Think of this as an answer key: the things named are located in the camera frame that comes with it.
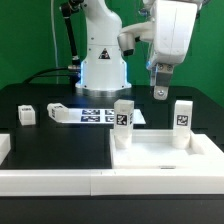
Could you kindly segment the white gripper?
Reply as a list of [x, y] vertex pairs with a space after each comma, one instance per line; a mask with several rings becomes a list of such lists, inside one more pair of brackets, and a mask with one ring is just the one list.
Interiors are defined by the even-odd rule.
[[191, 40], [197, 5], [182, 1], [156, 0], [152, 8], [154, 37], [147, 62], [153, 67], [153, 96], [166, 100], [173, 66], [182, 63]]

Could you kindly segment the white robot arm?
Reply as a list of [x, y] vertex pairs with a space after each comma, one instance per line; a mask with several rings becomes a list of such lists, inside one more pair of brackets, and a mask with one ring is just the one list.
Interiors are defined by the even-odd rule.
[[[60, 6], [72, 52], [72, 67], [80, 74], [81, 93], [113, 96], [129, 89], [125, 56], [138, 41], [149, 44], [146, 68], [150, 89], [157, 100], [168, 96], [174, 68], [187, 54], [195, 20], [210, 0], [142, 0], [142, 23], [124, 27], [105, 0], [67, 0]], [[87, 56], [78, 56], [70, 17], [83, 11], [87, 27]]]

